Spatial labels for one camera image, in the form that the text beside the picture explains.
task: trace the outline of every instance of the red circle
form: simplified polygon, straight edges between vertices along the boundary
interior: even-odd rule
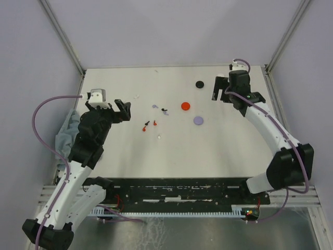
[[[189,103],[187,103],[187,102],[182,103],[182,109],[185,110],[185,111],[189,110],[190,106],[191,105]]]

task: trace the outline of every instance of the white wall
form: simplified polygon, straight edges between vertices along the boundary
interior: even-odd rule
[[[273,71],[291,132],[315,149],[312,182],[333,230],[333,9],[313,1]]]
[[[23,249],[21,227],[33,218],[54,156],[35,138],[31,116],[44,99],[76,94],[79,74],[37,0],[4,0],[0,8],[0,245]],[[73,101],[54,101],[37,116],[37,129],[54,144]]]
[[[267,64],[300,0],[49,0],[85,69]]]

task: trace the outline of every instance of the white table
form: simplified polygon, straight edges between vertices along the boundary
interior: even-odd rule
[[[114,99],[132,103],[131,121],[112,125],[91,177],[250,177],[264,172],[272,154],[259,132],[232,104],[211,100],[215,76],[228,72],[228,67],[89,69],[82,92],[105,89],[116,111]],[[252,91],[260,92],[272,109],[261,68],[253,66],[250,77]],[[198,80],[203,89],[196,88]],[[189,102],[190,110],[183,111],[182,102]],[[84,103],[78,103],[80,115],[87,111]],[[195,116],[204,118],[203,125],[193,123]]]

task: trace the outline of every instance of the crumpled cloth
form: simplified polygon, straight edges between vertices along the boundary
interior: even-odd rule
[[[71,109],[56,135],[56,151],[65,159],[68,159],[75,137],[79,132],[79,123],[80,115],[76,110]],[[66,166],[58,156],[56,156],[56,164],[59,170],[65,170]]]

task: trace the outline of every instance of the purple game piece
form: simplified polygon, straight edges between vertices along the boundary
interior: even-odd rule
[[[196,116],[193,119],[193,122],[195,125],[202,125],[203,124],[203,118],[201,116]]]

